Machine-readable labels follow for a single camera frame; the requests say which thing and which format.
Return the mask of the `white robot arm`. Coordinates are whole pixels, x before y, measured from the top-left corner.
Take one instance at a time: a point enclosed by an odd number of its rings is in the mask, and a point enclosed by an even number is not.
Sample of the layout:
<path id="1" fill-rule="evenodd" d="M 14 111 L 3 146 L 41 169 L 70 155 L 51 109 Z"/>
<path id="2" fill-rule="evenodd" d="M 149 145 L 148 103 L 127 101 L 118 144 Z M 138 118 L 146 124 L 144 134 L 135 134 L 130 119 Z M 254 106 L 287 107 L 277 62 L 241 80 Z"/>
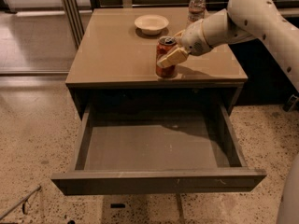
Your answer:
<path id="1" fill-rule="evenodd" d="M 229 0 L 227 8 L 191 23 L 175 35 L 177 44 L 160 57 L 166 68 L 201 56 L 222 44 L 259 39 L 299 90 L 299 29 L 282 17 L 272 0 Z"/>

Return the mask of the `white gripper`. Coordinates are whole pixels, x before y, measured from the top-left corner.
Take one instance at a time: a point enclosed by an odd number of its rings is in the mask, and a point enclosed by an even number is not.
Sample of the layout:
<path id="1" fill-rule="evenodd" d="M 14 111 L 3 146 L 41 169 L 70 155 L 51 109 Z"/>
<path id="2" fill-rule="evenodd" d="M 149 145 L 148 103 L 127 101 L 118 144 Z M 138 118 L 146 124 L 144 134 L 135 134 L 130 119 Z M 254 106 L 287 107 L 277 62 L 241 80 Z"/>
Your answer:
<path id="1" fill-rule="evenodd" d="M 185 30 L 177 32 L 174 37 L 180 37 L 182 47 L 174 46 L 162 55 L 157 60 L 157 65 L 161 68 L 185 62 L 189 53 L 193 56 L 201 56 L 212 50 L 204 36 L 203 20 L 191 23 Z"/>

